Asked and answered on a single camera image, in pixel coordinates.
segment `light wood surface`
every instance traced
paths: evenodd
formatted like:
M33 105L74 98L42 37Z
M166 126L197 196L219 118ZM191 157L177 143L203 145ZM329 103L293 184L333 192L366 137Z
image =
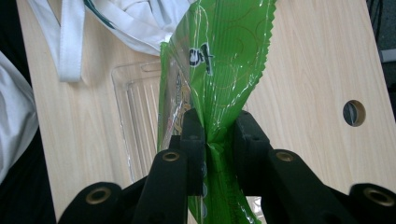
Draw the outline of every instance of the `light wood surface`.
M60 3L50 1L55 11ZM371 182L396 191L396 127L363 0L278 0L264 76L248 100L273 147L297 152L327 185ZM128 49L90 13L83 80L60 83L45 38L18 1L57 218L86 186L131 178L110 71L154 56ZM349 100L366 118L351 127Z

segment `green plastic bag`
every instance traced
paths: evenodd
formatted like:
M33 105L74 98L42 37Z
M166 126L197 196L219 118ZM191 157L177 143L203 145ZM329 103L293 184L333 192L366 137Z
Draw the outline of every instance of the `green plastic bag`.
M198 223L260 223L233 170L233 122L262 76L275 0L193 3L161 51L159 150L195 107L205 128L205 196L190 198Z

